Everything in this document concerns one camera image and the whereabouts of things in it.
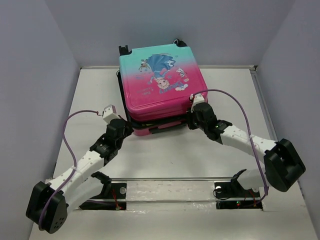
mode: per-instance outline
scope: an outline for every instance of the purple hose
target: purple hose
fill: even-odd
[[[74,154],[74,152],[72,151],[69,143],[67,142],[67,139],[66,139],[66,136],[65,136],[65,131],[66,131],[66,126],[67,126],[67,122],[70,118],[72,118],[73,116],[77,115],[77,114],[80,114],[80,113],[94,113],[94,114],[99,114],[98,111],[93,111],[93,110],[81,110],[81,111],[76,111],[75,113],[72,113],[64,122],[64,125],[63,125],[63,131],[62,131],[62,139],[67,147],[67,149],[69,150],[71,156],[72,156],[72,159],[73,159],[73,166],[74,168],[76,169],[77,168],[77,159],[76,159],[76,156]],[[46,201],[44,207],[43,207],[43,210],[40,214],[40,218],[39,218],[39,223],[38,223],[38,226],[39,226],[39,229],[40,230],[43,230],[42,226],[43,226],[43,220],[44,220],[44,217],[45,217],[45,214],[47,212],[47,209],[48,209],[48,206],[49,206],[49,203],[51,201],[51,199],[69,182],[69,180],[73,177],[73,175],[75,174],[76,170],[73,169],[71,174],[66,178],[66,180],[54,191],[54,193],[49,197],[48,201]]]
[[[250,126],[249,126],[249,120],[248,120],[247,114],[246,114],[244,108],[242,107],[242,105],[240,104],[240,102],[234,96],[232,96],[230,93],[227,93],[226,91],[219,90],[219,89],[207,89],[207,90],[198,91],[198,92],[194,93],[193,96],[195,96],[197,94],[205,93],[205,92],[219,92],[219,93],[223,93],[225,95],[228,95],[230,98],[232,98],[238,104],[238,106],[240,107],[240,109],[241,109],[241,111],[243,113],[244,119],[245,119],[246,128],[248,130],[248,135],[249,135],[249,137],[251,136],[251,129],[250,129]],[[264,175],[264,173],[262,171],[262,168],[261,168],[261,164],[260,164],[260,161],[259,161],[258,153],[257,153],[257,150],[255,148],[255,143],[254,143],[254,141],[252,140],[251,137],[250,137],[250,143],[251,143],[251,147],[252,147],[252,150],[253,150],[253,155],[254,155],[256,164],[258,166],[258,169],[259,169],[262,181],[263,181],[264,196],[260,200],[260,201],[262,201],[268,195],[269,187],[267,186],[267,181],[266,181],[265,175]]]

